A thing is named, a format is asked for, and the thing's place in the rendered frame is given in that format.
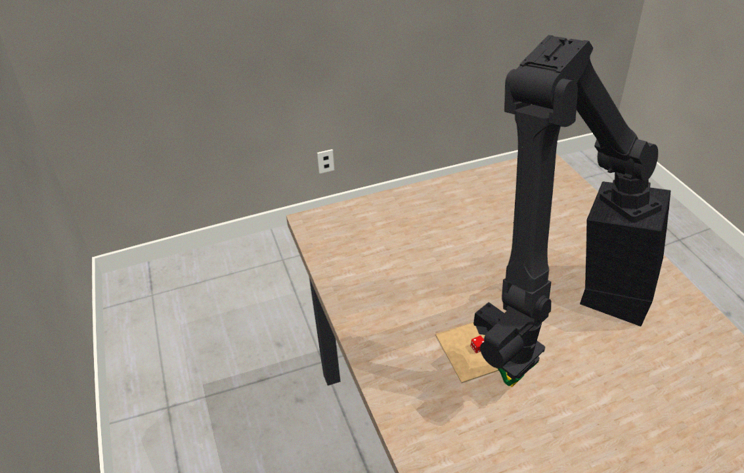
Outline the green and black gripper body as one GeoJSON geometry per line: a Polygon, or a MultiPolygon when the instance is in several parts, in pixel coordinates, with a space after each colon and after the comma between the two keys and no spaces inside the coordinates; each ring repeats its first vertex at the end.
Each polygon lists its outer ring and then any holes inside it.
{"type": "Polygon", "coordinates": [[[532,346],[523,346],[521,352],[517,353],[517,355],[507,362],[501,369],[504,369],[511,379],[521,379],[529,369],[536,365],[540,359],[538,356],[542,354],[544,350],[545,346],[542,345],[542,342],[538,341],[532,346]]]}

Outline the tan flat mat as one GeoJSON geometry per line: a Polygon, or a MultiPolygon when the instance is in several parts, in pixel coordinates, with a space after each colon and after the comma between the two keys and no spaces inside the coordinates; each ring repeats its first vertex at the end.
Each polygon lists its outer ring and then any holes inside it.
{"type": "Polygon", "coordinates": [[[481,352],[475,353],[471,348],[471,339],[475,336],[485,339],[485,335],[480,335],[473,323],[444,330],[436,336],[461,383],[498,371],[485,361],[481,352]]]}

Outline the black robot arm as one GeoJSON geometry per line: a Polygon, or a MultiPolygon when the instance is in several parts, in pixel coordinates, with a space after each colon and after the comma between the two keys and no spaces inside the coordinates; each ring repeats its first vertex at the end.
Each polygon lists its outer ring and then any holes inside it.
{"type": "Polygon", "coordinates": [[[558,135],[561,126],[573,125],[577,110],[596,138],[599,166],[615,173],[600,200],[632,223],[662,211],[648,183],[658,148],[627,126],[594,71],[592,52],[590,40],[548,35],[506,77],[504,111],[515,114],[518,137],[513,239],[502,284],[506,313],[488,302],[473,321],[485,335],[481,355],[496,369],[537,341],[551,313],[548,236],[558,135]]]}

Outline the red die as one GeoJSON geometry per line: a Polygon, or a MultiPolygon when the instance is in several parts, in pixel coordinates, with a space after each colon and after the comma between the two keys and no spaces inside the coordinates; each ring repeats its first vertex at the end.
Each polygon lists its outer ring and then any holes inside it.
{"type": "Polygon", "coordinates": [[[475,353],[479,353],[480,346],[482,342],[485,342],[485,339],[482,338],[482,336],[476,336],[476,338],[471,339],[471,348],[473,348],[475,353]]]}

